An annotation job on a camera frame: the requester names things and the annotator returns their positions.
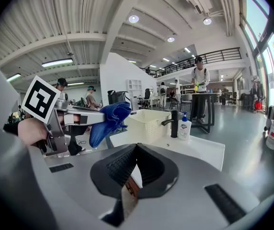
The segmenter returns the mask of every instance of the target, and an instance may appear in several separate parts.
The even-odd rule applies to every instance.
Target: soap dispenser bottle
[[[190,135],[191,122],[188,121],[187,112],[183,112],[184,116],[182,120],[179,121],[178,134],[177,137],[182,140],[188,140]]]

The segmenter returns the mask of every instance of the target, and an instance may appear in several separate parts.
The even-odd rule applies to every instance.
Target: human hand
[[[58,114],[60,123],[64,122],[63,113]],[[80,121],[80,115],[74,115],[74,122]],[[18,137],[26,144],[32,145],[40,140],[45,140],[47,130],[43,122],[37,118],[28,118],[18,124]]]

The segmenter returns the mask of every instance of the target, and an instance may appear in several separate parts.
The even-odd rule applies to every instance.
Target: black cap
[[[198,63],[198,62],[201,62],[203,59],[201,56],[197,56],[195,59],[194,59],[194,62],[195,64]]]
[[[68,83],[67,83],[67,81],[66,81],[65,78],[60,78],[60,79],[58,79],[57,84],[59,84],[59,85],[61,85],[61,86],[65,86],[65,87],[68,86]]]
[[[94,89],[94,87],[93,87],[92,85],[90,85],[90,86],[88,87],[88,90],[93,90],[94,92],[96,92],[96,90]]]

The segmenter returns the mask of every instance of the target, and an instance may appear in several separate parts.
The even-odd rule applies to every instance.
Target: black faucet
[[[161,124],[165,126],[166,124],[168,124],[170,122],[172,122],[172,124],[171,124],[171,137],[172,138],[177,138],[177,128],[178,128],[179,120],[178,120],[176,110],[171,111],[171,119],[162,121]]]

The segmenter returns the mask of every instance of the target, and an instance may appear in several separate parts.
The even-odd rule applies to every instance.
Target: white plastic basket
[[[128,116],[124,124],[127,125],[127,131],[140,142],[150,144],[168,134],[170,123],[166,126],[161,124],[168,119],[171,119],[170,112],[141,109],[136,114]]]

